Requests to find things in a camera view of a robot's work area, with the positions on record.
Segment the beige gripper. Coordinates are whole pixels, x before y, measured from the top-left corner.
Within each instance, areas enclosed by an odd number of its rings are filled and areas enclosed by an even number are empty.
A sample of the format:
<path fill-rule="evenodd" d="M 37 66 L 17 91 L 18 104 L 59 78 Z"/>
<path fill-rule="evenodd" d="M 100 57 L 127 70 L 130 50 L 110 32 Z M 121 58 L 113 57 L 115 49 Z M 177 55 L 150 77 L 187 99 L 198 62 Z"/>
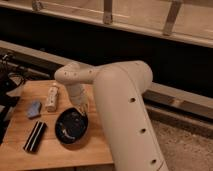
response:
<path fill-rule="evenodd" d="M 80 107 L 83 116 L 88 114 L 88 98 L 82 84 L 73 84 L 68 87 L 68 95 L 74 106 Z"/>

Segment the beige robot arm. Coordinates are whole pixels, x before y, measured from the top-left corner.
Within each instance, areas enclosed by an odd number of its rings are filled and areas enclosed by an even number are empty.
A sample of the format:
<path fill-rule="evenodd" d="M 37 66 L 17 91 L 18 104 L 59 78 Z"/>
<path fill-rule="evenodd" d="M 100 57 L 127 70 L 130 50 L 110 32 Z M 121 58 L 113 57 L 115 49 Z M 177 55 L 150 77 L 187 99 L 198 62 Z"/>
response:
<path fill-rule="evenodd" d="M 83 102 L 82 86 L 93 86 L 96 110 L 116 171 L 169 171 L 145 108 L 142 94 L 153 80 L 143 61 L 80 68 L 69 63 L 54 74 L 70 101 Z"/>

